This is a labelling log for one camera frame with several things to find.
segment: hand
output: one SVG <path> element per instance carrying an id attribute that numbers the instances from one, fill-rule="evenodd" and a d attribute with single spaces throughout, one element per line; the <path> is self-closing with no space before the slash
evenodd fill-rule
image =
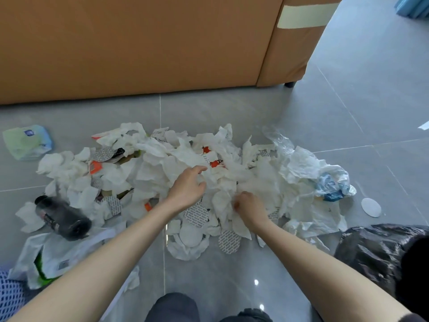
<path id="1" fill-rule="evenodd" d="M 205 166 L 186 168 L 176 179 L 166 201 L 174 206 L 177 213 L 194 205 L 206 191 L 206 182 L 198 183 L 198 174 L 207 170 Z"/>
<path id="2" fill-rule="evenodd" d="M 234 210 L 238 212 L 246 227 L 256 234 L 260 227 L 270 222 L 264 203 L 253 193 L 244 191 L 236 195 Z"/>

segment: forearm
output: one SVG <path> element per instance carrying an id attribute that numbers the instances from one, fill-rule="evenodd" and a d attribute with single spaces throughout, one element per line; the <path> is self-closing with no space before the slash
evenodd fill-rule
<path id="1" fill-rule="evenodd" d="M 165 201 L 47 287 L 10 321 L 95 322 L 174 215 Z"/>
<path id="2" fill-rule="evenodd" d="M 397 322 L 410 313 L 357 271 L 267 221 L 257 231 L 325 322 Z"/>

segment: left hand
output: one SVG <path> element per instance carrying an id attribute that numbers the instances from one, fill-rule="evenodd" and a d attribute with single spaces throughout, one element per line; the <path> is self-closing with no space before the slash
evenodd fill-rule
<path id="1" fill-rule="evenodd" d="M 205 166 L 186 168 L 176 179 L 170 189 L 166 201 L 179 213 L 194 205 L 206 191 L 206 182 L 198 183 L 197 176 L 207 170 Z"/>

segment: dark pants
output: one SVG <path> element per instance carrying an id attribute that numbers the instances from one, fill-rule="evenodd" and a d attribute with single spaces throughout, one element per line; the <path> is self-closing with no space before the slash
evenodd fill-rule
<path id="1" fill-rule="evenodd" d="M 221 322 L 255 322 L 249 316 L 230 316 Z M 157 300 L 145 322 L 200 322 L 195 301 L 181 293 L 169 293 Z"/>

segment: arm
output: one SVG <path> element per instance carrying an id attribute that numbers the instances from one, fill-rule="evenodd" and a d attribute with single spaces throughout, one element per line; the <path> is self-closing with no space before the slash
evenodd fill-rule
<path id="1" fill-rule="evenodd" d="M 234 208 L 276 254 L 325 322 L 397 322 L 410 314 L 348 265 L 276 226 L 255 195 L 239 194 Z"/>
<path id="2" fill-rule="evenodd" d="M 97 322 L 166 223 L 201 198 L 206 184 L 198 184 L 196 177 L 206 169 L 186 169 L 166 200 L 53 282 L 9 321 Z"/>

